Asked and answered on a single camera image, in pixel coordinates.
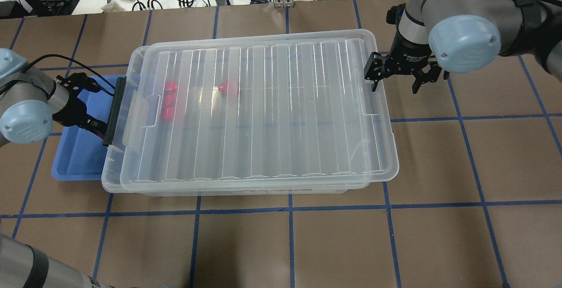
robotic arm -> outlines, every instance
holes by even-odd
[[[396,24],[391,52],[373,52],[365,79],[413,75],[412,92],[449,72],[464,73],[489,64],[498,54],[533,54],[546,72],[562,82],[562,2],[558,0],[408,0],[395,6],[387,22]]]
[[[82,90],[104,88],[86,73],[58,76],[55,81],[12,50],[0,48],[0,148],[8,142],[43,140],[53,121],[104,138],[106,123],[86,113],[86,104],[78,99]]]

clear plastic storage bin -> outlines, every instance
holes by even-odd
[[[367,30],[157,43],[133,52],[102,182],[153,196],[336,193],[399,170]]]

blue tape grid line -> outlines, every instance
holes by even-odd
[[[16,40],[18,40],[18,36],[20,36],[20,31],[22,31],[22,27],[24,26],[24,21],[25,18],[22,18],[22,20],[20,21],[20,26],[18,26],[18,30],[16,31],[16,35],[14,36],[14,40],[12,40],[12,44],[10,44],[10,50],[13,50],[14,46],[16,45]]]
[[[35,178],[37,175],[37,170],[39,168],[39,164],[41,163],[41,157],[43,156],[43,152],[45,151],[45,146],[47,145],[47,140],[43,140],[43,144],[41,144],[41,149],[39,151],[39,155],[37,156],[36,165],[33,168],[33,174],[31,179],[29,180],[28,189],[25,192],[24,200],[22,202],[22,207],[20,208],[20,213],[18,214],[18,220],[16,221],[16,226],[14,227],[14,232],[12,232],[12,238],[16,238],[18,235],[18,229],[20,228],[20,223],[22,222],[22,217],[25,211],[25,206],[28,203],[29,195],[32,192],[33,182],[35,182]]]
[[[199,238],[199,218],[201,216],[201,196],[197,197],[197,207],[195,210],[195,223],[193,225],[193,245],[191,246],[191,267],[189,268],[189,287],[195,284],[195,258],[197,256],[197,242]]]
[[[107,200],[107,208],[104,214],[104,226],[102,226],[102,234],[100,236],[100,244],[98,245],[98,252],[96,254],[96,262],[94,264],[94,272],[92,277],[96,278],[98,276],[98,268],[100,267],[100,260],[102,258],[102,249],[104,248],[104,240],[105,234],[107,232],[107,222],[109,221],[109,214],[111,212],[111,204],[113,203],[113,195],[109,195],[109,199]]]
[[[291,288],[295,288],[295,224],[293,220],[293,195],[289,195],[289,271]]]
[[[215,9],[215,22],[213,24],[213,39],[216,39],[216,29],[219,23],[219,6]],[[195,284],[195,262],[197,260],[197,242],[199,238],[199,218],[201,216],[201,196],[197,196],[195,208],[195,222],[193,224],[193,245],[191,246],[191,266],[189,268],[189,287]]]
[[[146,21],[146,29],[144,30],[144,38],[142,40],[142,45],[146,46],[146,40],[148,39],[148,30],[150,29],[150,22],[152,20],[152,10],[148,11],[148,20]]]
[[[466,145],[466,151],[468,152],[468,157],[470,159],[470,164],[472,166],[472,173],[474,174],[474,180],[476,182],[476,188],[478,189],[478,194],[480,196],[480,202],[482,204],[482,209],[484,211],[484,218],[486,219],[486,225],[488,226],[488,232],[490,233],[490,240],[492,241],[492,247],[494,249],[494,254],[496,256],[496,262],[500,270],[500,276],[502,283],[505,288],[509,288],[508,280],[505,275],[504,265],[501,261],[500,250],[498,249],[496,242],[496,235],[494,234],[494,228],[492,227],[492,221],[490,220],[490,214],[488,213],[488,206],[486,205],[486,200],[484,198],[484,192],[482,191],[482,185],[480,184],[480,177],[478,176],[478,170],[476,170],[476,162],[474,161],[474,156],[472,154],[472,149],[470,148],[470,142],[468,140],[468,135],[466,134],[466,129],[464,126],[464,120],[458,106],[456,99],[455,89],[453,88],[452,79],[447,80],[449,90],[451,91],[451,96],[453,98],[453,103],[455,104],[455,110],[458,116],[458,122],[460,123],[460,128],[462,131],[462,137],[464,138],[464,143]]]
[[[554,138],[554,142],[556,143],[556,147],[558,148],[558,152],[560,153],[560,155],[562,155],[562,146],[560,145],[560,140],[558,139],[558,136],[556,135],[556,130],[554,130],[554,126],[552,125],[552,121],[550,121],[550,116],[548,116],[548,113],[546,112],[546,107],[544,106],[544,104],[542,103],[542,99],[540,99],[540,95],[538,94],[538,90],[536,88],[536,86],[534,85],[533,79],[530,77],[530,73],[528,68],[526,67],[525,61],[523,60],[522,56],[517,56],[519,58],[519,62],[521,62],[521,66],[523,67],[523,70],[525,71],[525,75],[529,81],[529,84],[531,86],[531,88],[533,89],[534,92],[534,96],[537,98],[537,102],[538,105],[540,106],[540,109],[542,110],[542,116],[546,119],[546,122],[548,123],[548,127],[550,128],[550,132],[552,133],[552,137]]]
[[[289,34],[291,32],[289,27],[289,6],[285,7],[285,33]]]
[[[548,117],[561,117],[562,114],[546,114]],[[525,119],[525,118],[544,118],[544,114],[529,115],[505,115],[505,116],[463,116],[463,120],[494,120],[494,119]],[[458,121],[458,117],[434,117],[434,118],[402,118],[391,119],[391,122],[427,122],[427,121]]]
[[[390,203],[390,197],[388,195],[387,182],[383,182],[383,191],[385,192],[385,207],[387,210],[388,235],[390,236],[390,247],[392,250],[392,262],[394,263],[396,286],[397,288],[402,288],[402,280],[400,279],[400,266],[398,263],[398,253],[396,252],[396,240],[394,238],[394,226],[392,224],[392,205]]]
[[[84,20],[82,20],[82,27],[80,27],[80,32],[78,33],[78,38],[76,39],[76,44],[74,44],[74,50],[72,50],[72,56],[70,56],[70,58],[72,58],[72,60],[74,60],[74,57],[76,56],[76,53],[78,52],[78,46],[80,45],[80,40],[82,40],[82,34],[84,34],[84,28],[86,28],[86,21],[88,21],[88,15],[85,14],[84,15]],[[64,70],[66,70],[65,73],[65,78],[68,77],[68,74],[70,73],[70,68],[72,68],[72,61],[68,62],[68,67],[64,68]]]
[[[129,64],[110,64],[110,65],[91,65],[90,68],[126,68]],[[68,68],[40,68],[42,71],[63,71]],[[72,66],[70,70],[82,70],[84,68],[80,66]]]
[[[213,25],[213,39],[216,39],[216,29],[219,24],[219,6],[215,9],[215,24]]]
[[[548,200],[512,200],[505,202],[485,202],[486,206],[529,206],[529,205],[562,205],[562,199]],[[426,204],[390,204],[392,210],[401,209],[426,209],[426,208],[466,208],[479,207],[481,202],[445,202]],[[302,206],[302,207],[272,207],[252,209],[213,209],[213,210],[169,210],[169,211],[145,211],[145,212],[110,212],[113,216],[190,216],[190,215],[212,215],[212,214],[243,214],[243,213],[267,213],[267,212],[299,212],[299,211],[338,211],[338,210],[387,210],[386,204],[380,205],[344,205],[344,206]],[[78,212],[78,213],[28,213],[22,214],[22,219],[28,218],[87,218],[105,217],[105,212]],[[3,219],[16,219],[19,214],[0,214]]]
[[[355,17],[357,18],[357,27],[361,29],[361,17],[359,16],[357,0],[353,0],[353,8],[355,9]],[[371,95],[369,96],[369,103],[371,104],[371,110],[374,112],[375,107],[373,101],[373,94],[371,93]],[[392,224],[392,205],[390,202],[390,196],[388,195],[388,187],[386,182],[383,182],[383,191],[385,193],[385,210],[387,211],[388,235],[392,252],[392,262],[394,264],[396,286],[397,288],[402,288],[402,280],[400,279],[400,266],[398,262],[398,254],[396,252],[396,240],[394,238],[394,226]]]

red object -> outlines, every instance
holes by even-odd
[[[217,86],[217,89],[221,94],[228,95],[228,82],[223,82]],[[236,94],[239,92],[239,85],[236,85]]]
[[[174,106],[166,107],[162,111],[162,118],[166,121],[174,121],[175,109]]]
[[[173,107],[175,105],[176,99],[177,99],[177,93],[167,94],[166,96],[164,96],[164,99],[162,101],[162,106],[165,108],[170,106]]]
[[[177,92],[177,82],[174,82],[173,80],[171,80],[170,82],[166,82],[166,84],[164,84],[164,92],[165,93],[171,93],[171,92]]]
[[[175,102],[177,99],[177,82],[171,80],[164,84],[164,98],[162,99],[162,118],[166,121],[174,121]]]

black velcro strap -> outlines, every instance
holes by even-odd
[[[33,265],[23,288],[43,288],[49,272],[49,258],[44,252],[29,245],[28,247],[33,252]]]
[[[509,50],[506,50],[501,56],[509,56],[519,46],[519,42],[526,36],[537,30],[542,21],[540,20],[540,8],[538,8],[537,0],[512,0],[521,10],[522,23],[517,38]]]

